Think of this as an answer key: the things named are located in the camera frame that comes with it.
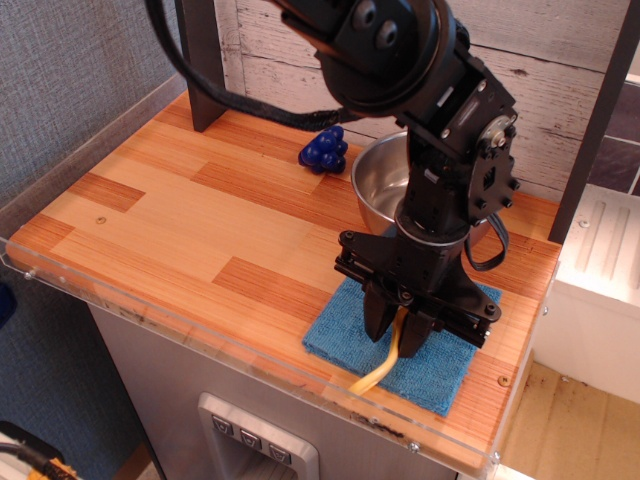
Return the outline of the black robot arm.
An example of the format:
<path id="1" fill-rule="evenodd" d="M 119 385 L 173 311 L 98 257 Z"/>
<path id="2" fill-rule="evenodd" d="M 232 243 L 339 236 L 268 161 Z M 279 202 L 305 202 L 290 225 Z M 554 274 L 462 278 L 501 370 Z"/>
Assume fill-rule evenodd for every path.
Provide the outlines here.
<path id="1" fill-rule="evenodd" d="M 360 117 L 407 130 L 409 180 L 391 229 L 345 231 L 336 269 L 364 292 L 367 335 L 404 318 L 399 353 L 448 331 L 481 346 L 500 308 L 468 277 L 471 235 L 519 187 L 510 153 L 514 99 L 470 54 L 443 1 L 284 1 L 283 22 L 311 43 L 331 95 Z"/>

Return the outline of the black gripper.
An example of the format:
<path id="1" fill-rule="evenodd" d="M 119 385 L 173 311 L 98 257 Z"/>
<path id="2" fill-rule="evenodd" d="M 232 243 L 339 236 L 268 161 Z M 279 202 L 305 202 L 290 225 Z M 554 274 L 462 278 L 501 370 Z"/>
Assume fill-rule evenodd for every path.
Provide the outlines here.
<path id="1" fill-rule="evenodd" d="M 351 230 L 339 235 L 335 269 L 362 285 L 365 331 L 373 342 L 404 307 L 400 358 L 414 357 L 430 334 L 443 330 L 484 345 L 501 309 L 462 265 L 471 232 L 465 227 L 453 233 L 451 246 L 421 245 L 398 231 L 389 237 Z"/>

